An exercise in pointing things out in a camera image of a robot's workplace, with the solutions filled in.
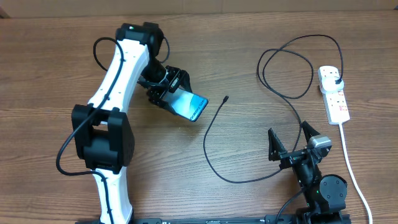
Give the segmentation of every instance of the power strip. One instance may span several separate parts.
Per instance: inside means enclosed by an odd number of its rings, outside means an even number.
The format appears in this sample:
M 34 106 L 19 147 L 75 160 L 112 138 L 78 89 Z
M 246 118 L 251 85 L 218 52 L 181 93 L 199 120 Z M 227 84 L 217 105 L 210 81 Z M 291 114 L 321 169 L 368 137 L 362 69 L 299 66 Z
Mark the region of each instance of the power strip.
M 343 123 L 349 120 L 349 113 L 347 107 L 346 97 L 343 92 L 343 81 L 339 84 L 335 80 L 340 77 L 338 69 L 333 66 L 322 66 L 318 69 L 318 77 L 320 89 L 325 102 L 326 114 L 328 116 L 329 124 L 338 124 L 341 134 L 341 143 L 343 145 L 344 158 L 347 163 L 347 168 L 351 179 L 353 180 L 354 187 L 358 192 L 361 200 L 366 208 L 369 217 L 369 224 L 373 224 L 371 209 L 363 196 L 361 189 L 356 183 L 355 176 L 351 165 L 349 164 L 348 153 L 346 148 L 346 141 L 344 137 Z
M 334 78 L 340 77 L 338 69 L 333 66 L 322 66 L 318 69 L 318 77 L 329 124 L 348 121 L 349 113 L 343 88 L 334 83 Z M 325 90 L 325 82 L 327 81 L 329 81 L 328 90 Z

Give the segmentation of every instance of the wooden table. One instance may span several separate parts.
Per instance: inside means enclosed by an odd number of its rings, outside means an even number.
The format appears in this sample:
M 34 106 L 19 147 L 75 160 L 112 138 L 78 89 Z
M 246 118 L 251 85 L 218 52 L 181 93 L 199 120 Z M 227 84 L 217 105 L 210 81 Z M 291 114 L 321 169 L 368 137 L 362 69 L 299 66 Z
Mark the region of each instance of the wooden table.
M 306 34 L 327 34 L 341 45 L 345 93 L 351 120 L 345 124 L 351 165 L 375 223 L 398 222 L 398 13 L 298 12 L 184 16 L 119 16 L 0 20 L 0 223 L 73 223 L 100 215 L 92 176 L 66 177 L 55 156 L 72 130 L 70 113 L 85 104 L 104 77 L 92 56 L 93 42 L 114 37 L 123 23 L 160 24 L 171 45 L 167 64 L 188 71 L 194 92 L 210 99 L 196 123 L 157 108 L 136 88 L 129 121 L 136 149 L 128 168 L 129 197 L 137 218 L 261 217 L 275 214 L 298 190 L 291 170 L 251 184 L 229 184 L 209 168 L 203 135 L 225 95 L 207 139 L 209 157 L 231 180 L 262 177 L 277 169 L 267 158 L 267 130 L 287 149 L 297 136 L 289 106 L 266 90 L 255 71 L 260 54 Z M 315 70 L 340 67 L 333 42 L 314 37 L 290 50 L 308 57 Z M 100 44 L 109 63 L 112 43 Z M 159 58 L 165 56 L 163 46 Z M 278 91 L 298 95 L 310 79 L 308 64 L 278 54 L 267 68 Z M 324 175 L 348 181 L 347 209 L 353 223 L 366 223 L 341 150 L 337 126 L 327 123 L 316 77 L 310 91 L 292 103 L 301 118 L 328 135 L 333 148 L 320 164 Z M 298 148 L 305 145 L 302 136 Z M 85 170 L 74 144 L 66 170 Z M 301 196 L 286 213 L 305 206 Z

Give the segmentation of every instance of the smartphone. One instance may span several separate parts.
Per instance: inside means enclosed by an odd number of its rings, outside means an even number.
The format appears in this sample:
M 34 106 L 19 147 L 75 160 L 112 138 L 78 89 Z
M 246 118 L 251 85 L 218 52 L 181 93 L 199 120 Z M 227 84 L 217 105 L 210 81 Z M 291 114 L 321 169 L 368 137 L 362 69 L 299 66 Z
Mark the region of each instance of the smartphone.
M 167 92 L 163 100 L 174 111 L 190 121 L 196 121 L 209 102 L 206 98 L 178 88 L 174 93 Z

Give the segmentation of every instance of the robotic hand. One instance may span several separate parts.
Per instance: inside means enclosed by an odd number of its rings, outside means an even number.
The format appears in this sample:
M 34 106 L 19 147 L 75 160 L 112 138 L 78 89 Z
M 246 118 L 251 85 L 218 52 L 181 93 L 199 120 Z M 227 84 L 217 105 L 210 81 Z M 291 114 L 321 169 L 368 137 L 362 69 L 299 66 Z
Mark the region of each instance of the robotic hand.
M 100 220 L 90 223 L 127 224 L 134 219 L 127 193 L 126 167 L 134 152 L 127 111 L 136 83 L 148 89 L 151 103 L 191 121 L 196 121 L 207 105 L 206 99 L 192 93 L 186 71 L 163 67 L 155 58 L 163 39 L 157 24 L 123 24 L 116 32 L 117 47 L 101 86 L 88 105 L 75 105 L 72 111 L 78 157 L 97 174 L 94 177 L 102 213 Z M 108 130 L 94 128 L 100 123 L 107 124 Z

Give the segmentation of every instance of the wooden surface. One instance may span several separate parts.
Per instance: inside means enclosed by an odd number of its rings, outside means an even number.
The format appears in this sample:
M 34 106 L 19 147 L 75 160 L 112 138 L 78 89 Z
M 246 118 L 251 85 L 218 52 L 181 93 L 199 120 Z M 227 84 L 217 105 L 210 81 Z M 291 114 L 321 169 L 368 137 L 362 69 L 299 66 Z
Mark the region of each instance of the wooden surface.
M 202 16 L 86 17 L 0 20 L 0 223 L 73 223 L 100 215 L 92 176 L 66 177 L 55 168 L 59 147 L 72 130 L 70 113 L 99 87 L 102 71 L 93 42 L 114 36 L 123 23 L 158 22 L 168 37 L 169 65 L 189 72 L 192 88 L 210 99 L 196 123 L 151 105 L 136 88 L 129 110 L 136 149 L 128 168 L 129 197 L 136 217 L 261 217 L 277 213 L 298 190 L 291 170 L 251 184 L 229 184 L 209 168 L 203 135 L 225 95 L 207 139 L 209 157 L 221 175 L 247 180 L 270 174 L 267 130 L 287 149 L 297 120 L 278 96 L 256 78 L 260 54 L 305 34 L 328 34 L 341 45 L 351 120 L 345 124 L 348 153 L 375 223 L 398 222 L 398 13 L 303 12 Z M 308 57 L 315 70 L 340 67 L 328 39 L 303 39 L 289 46 Z M 109 62 L 114 46 L 99 46 Z M 165 56 L 163 47 L 159 58 Z M 279 54 L 267 68 L 269 83 L 298 95 L 310 79 L 300 58 Z M 366 212 L 349 177 L 337 126 L 327 123 L 315 74 L 314 85 L 292 103 L 319 132 L 334 142 L 320 164 L 324 175 L 348 181 L 347 209 L 354 223 Z M 304 137 L 299 148 L 305 145 Z M 73 144 L 62 158 L 70 171 L 84 170 Z M 305 206 L 303 197 L 286 212 Z

